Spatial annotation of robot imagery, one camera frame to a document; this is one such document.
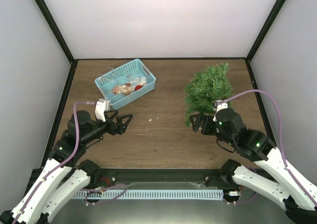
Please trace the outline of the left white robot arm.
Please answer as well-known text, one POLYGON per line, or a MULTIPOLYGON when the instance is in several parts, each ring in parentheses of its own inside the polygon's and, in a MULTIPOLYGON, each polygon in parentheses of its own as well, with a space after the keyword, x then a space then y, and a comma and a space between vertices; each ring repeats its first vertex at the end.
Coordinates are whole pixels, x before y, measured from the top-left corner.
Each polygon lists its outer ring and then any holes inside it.
POLYGON ((101 168, 91 160, 78 161, 104 134, 125 133, 133 115, 117 114, 117 110, 97 112, 91 119, 88 111, 74 112, 39 177, 15 208, 1 214, 1 223, 48 224, 75 193, 98 185, 101 168))

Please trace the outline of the small green christmas tree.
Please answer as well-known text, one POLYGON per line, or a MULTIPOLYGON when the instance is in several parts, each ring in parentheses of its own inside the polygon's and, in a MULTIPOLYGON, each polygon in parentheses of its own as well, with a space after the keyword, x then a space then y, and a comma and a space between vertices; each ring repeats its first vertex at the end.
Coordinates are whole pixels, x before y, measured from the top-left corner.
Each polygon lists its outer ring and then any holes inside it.
POLYGON ((232 86, 227 77, 227 63, 207 66, 204 71, 195 73, 190 83, 184 88, 185 124, 190 126, 190 116, 201 113, 214 115, 214 102, 232 97, 232 86))

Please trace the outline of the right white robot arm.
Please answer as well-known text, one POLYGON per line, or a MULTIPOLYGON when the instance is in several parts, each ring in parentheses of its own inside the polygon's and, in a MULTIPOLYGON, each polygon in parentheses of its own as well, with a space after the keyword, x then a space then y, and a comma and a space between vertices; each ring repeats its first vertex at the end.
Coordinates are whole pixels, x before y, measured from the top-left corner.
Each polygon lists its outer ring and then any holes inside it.
POLYGON ((236 183, 252 189, 276 203, 296 224, 317 222, 317 187, 283 160, 277 145, 264 133, 248 129, 231 108, 221 109, 215 116, 191 115, 190 122, 194 131, 214 135, 217 142, 227 143, 273 177, 269 180, 229 159, 221 167, 220 180, 224 185, 236 183))

